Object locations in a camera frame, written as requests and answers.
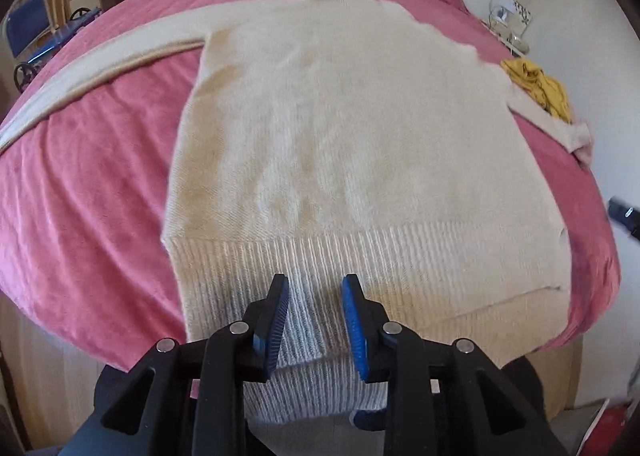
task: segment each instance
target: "knit sweater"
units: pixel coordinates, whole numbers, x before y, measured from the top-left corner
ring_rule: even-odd
[[[0,150],[82,93],[201,46],[178,129],[162,241],[188,339],[288,275],[278,369],[249,414],[287,422],[384,405],[356,378],[339,284],[424,338],[469,337],[498,364],[566,324],[564,223],[509,106],[562,127],[476,50],[377,0],[256,0],[142,26],[63,68]]]

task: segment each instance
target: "sweater sleeve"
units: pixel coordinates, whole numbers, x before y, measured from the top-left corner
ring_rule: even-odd
[[[591,144],[591,134],[587,124],[584,122],[570,124],[554,118],[515,84],[511,84],[508,88],[507,106],[556,140],[567,152],[573,153]]]

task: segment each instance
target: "chair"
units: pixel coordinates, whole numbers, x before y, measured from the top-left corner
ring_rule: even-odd
[[[36,77],[43,65],[59,49],[71,40],[80,28],[100,15],[99,9],[79,8],[72,20],[56,28],[49,13],[46,0],[16,0],[2,22],[2,36],[9,44],[16,61],[14,68],[15,87],[24,92]],[[51,37],[35,51],[31,51],[26,60],[18,58],[47,33]]]
[[[47,0],[15,0],[2,22],[2,36],[16,60],[35,41],[53,32]]]

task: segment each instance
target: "metal screw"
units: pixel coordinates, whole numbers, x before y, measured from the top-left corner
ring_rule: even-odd
[[[229,326],[229,331],[234,335],[242,335],[242,333],[249,331],[249,324],[242,321],[234,322]]]
[[[398,333],[402,331],[402,326],[397,322],[390,321],[384,323],[382,330],[389,335],[398,335]]]
[[[456,347],[458,348],[458,351],[463,353],[471,353],[476,349],[476,345],[469,339],[460,339],[459,341],[456,341]]]
[[[160,353],[168,353],[175,347],[175,341],[173,339],[161,339],[156,344],[156,350]]]

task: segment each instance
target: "pink blanket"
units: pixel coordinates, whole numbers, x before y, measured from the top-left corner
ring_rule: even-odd
[[[50,61],[10,115],[97,44],[163,16],[229,1],[119,4]],[[393,1],[473,44],[484,60],[508,56],[478,20],[441,0]],[[161,337],[184,341],[177,285],[159,236],[178,120],[199,55],[186,52],[123,74],[38,124],[0,157],[0,289],[39,325],[120,368],[130,368]],[[612,304],[620,268],[591,173],[516,119],[571,240],[568,326],[550,343],[559,346]]]

